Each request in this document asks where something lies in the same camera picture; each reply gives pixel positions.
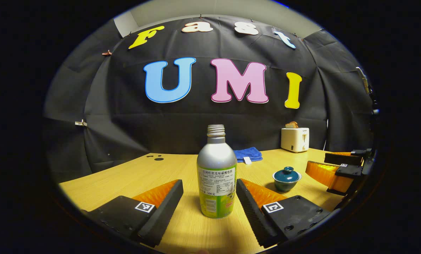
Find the bottle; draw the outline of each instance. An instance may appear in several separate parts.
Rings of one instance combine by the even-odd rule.
[[[201,212],[210,218],[227,217],[234,208],[237,158],[226,144],[222,124],[207,127],[207,144],[196,161]]]

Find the toaster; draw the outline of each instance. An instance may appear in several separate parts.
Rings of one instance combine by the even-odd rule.
[[[281,148],[295,153],[309,149],[309,128],[282,128]]]

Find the green label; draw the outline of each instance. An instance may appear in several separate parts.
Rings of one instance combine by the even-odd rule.
[[[207,169],[198,166],[199,201],[202,213],[210,218],[224,218],[234,208],[236,168]]]

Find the table top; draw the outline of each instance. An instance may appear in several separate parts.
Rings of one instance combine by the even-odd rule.
[[[266,250],[257,243],[237,197],[234,199],[232,214],[226,218],[211,219],[201,213],[197,157],[150,153],[59,185],[79,209],[91,211],[117,196],[131,198],[164,183],[181,179],[184,194],[155,250],[168,254],[187,254],[198,249],[207,249],[211,254],[253,254]],[[291,166],[302,174],[302,179],[292,190],[281,193],[283,196],[288,198],[301,195],[328,211],[332,211],[342,200],[342,196],[326,192],[325,185],[305,173],[307,161],[323,162],[325,151],[310,148],[306,152],[293,153],[276,149],[262,151],[262,158],[252,164],[238,163],[237,178],[275,190],[273,173]]]

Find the pink letter m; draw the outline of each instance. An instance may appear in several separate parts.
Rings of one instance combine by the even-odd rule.
[[[243,75],[240,75],[234,63],[229,59],[216,58],[210,63],[217,69],[217,91],[212,95],[212,101],[231,101],[232,96],[228,93],[229,83],[238,101],[243,99],[248,86],[250,86],[249,95],[246,97],[249,102],[268,102],[264,82],[264,71],[267,67],[264,64],[251,62],[246,67]]]

